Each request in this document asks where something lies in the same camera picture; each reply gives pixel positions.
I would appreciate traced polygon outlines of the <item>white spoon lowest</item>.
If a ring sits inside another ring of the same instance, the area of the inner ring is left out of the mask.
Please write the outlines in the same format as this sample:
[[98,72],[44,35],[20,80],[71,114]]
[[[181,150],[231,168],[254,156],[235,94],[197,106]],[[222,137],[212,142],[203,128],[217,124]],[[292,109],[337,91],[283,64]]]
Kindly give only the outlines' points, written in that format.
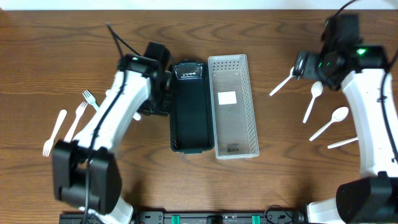
[[343,146],[345,144],[349,144],[351,142],[355,142],[357,140],[358,140],[358,137],[351,138],[351,139],[346,139],[346,140],[343,140],[343,141],[340,141],[340,142],[336,142],[336,143],[330,144],[330,145],[327,146],[327,148],[328,149],[333,149],[333,148],[336,148],[336,147]]

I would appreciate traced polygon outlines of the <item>clear plastic basket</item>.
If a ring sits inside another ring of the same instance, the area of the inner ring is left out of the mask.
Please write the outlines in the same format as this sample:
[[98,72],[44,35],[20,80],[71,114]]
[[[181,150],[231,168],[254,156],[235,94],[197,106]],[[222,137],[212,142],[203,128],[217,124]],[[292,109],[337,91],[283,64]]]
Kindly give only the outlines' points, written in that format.
[[259,142],[246,55],[211,56],[208,65],[216,158],[257,157]]

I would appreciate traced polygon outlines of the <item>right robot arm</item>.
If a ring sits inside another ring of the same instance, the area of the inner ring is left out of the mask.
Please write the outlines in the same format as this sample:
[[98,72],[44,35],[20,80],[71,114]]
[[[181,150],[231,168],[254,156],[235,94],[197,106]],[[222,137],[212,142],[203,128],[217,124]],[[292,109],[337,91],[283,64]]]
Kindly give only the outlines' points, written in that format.
[[341,90],[352,112],[360,179],[306,206],[309,223],[397,223],[397,112],[391,65],[381,45],[364,45],[357,14],[326,20],[319,53],[301,51],[291,74]]

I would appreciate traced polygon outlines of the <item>white spoon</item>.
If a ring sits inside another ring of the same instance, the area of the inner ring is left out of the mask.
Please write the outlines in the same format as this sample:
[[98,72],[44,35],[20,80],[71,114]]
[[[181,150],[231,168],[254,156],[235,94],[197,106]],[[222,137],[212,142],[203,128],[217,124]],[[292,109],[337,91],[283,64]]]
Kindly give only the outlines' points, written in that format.
[[309,118],[309,116],[310,116],[311,110],[312,110],[312,108],[313,108],[313,104],[314,104],[316,98],[317,98],[318,96],[320,96],[320,95],[322,94],[322,92],[323,92],[323,85],[322,85],[322,82],[315,82],[315,83],[312,85],[312,87],[311,87],[312,99],[311,99],[311,101],[310,101],[310,103],[309,103],[309,105],[308,105],[308,108],[307,108],[307,110],[306,110],[306,112],[305,112],[305,115],[304,115],[304,117],[303,117],[303,123],[306,123],[306,122],[307,122],[307,120],[308,120],[308,118]]
[[292,79],[294,77],[293,75],[293,70],[294,68],[290,69],[290,73],[289,76],[283,80],[280,84],[278,84],[270,93],[269,96],[273,96],[275,93],[277,93],[290,79]]
[[[108,94],[110,93],[110,89],[105,91],[105,95],[108,96]],[[136,121],[141,120],[141,115],[137,112],[134,113],[133,119],[135,119]]]
[[329,122],[327,122],[327,124],[322,126],[315,134],[313,134],[309,138],[309,141],[313,141],[314,139],[319,137],[319,135],[321,135],[333,123],[340,122],[340,121],[344,120],[347,117],[348,113],[349,113],[349,108],[345,107],[345,106],[334,110],[334,112],[331,115],[331,120]]

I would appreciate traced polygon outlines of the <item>white fork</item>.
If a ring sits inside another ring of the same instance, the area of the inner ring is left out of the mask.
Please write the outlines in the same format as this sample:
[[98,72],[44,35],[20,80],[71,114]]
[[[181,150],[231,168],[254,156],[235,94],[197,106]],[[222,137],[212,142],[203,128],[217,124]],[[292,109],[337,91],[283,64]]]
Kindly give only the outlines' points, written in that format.
[[74,119],[70,129],[67,132],[67,135],[64,138],[65,142],[70,142],[72,140],[75,130],[77,128],[77,125],[79,123],[79,120],[83,116],[83,113],[85,112],[87,105],[88,105],[88,103],[84,101],[76,109],[76,111],[75,111],[76,116],[75,116],[75,119]]
[[67,110],[61,110],[59,112],[51,137],[48,140],[46,140],[44,143],[44,148],[42,151],[43,156],[48,157],[50,155],[50,151],[52,150],[55,137],[57,136],[66,115],[67,115]]

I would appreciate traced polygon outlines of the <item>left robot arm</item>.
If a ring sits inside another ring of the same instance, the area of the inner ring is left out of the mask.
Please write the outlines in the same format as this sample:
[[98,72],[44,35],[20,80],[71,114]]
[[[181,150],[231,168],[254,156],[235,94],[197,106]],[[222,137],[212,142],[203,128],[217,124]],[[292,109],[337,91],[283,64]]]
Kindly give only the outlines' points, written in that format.
[[165,95],[170,51],[151,42],[144,55],[119,60],[112,87],[89,123],[52,154],[55,198],[84,211],[79,223],[130,223],[133,207],[121,197],[116,155],[133,116],[159,111]]

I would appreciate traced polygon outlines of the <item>black plastic basket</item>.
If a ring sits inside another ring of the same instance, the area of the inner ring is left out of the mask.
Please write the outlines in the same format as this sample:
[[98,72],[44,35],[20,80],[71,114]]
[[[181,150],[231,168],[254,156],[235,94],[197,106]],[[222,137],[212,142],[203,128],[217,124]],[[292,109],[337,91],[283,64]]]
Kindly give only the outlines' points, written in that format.
[[213,149],[213,115],[208,65],[181,60],[175,66],[170,109],[173,152],[199,154]]

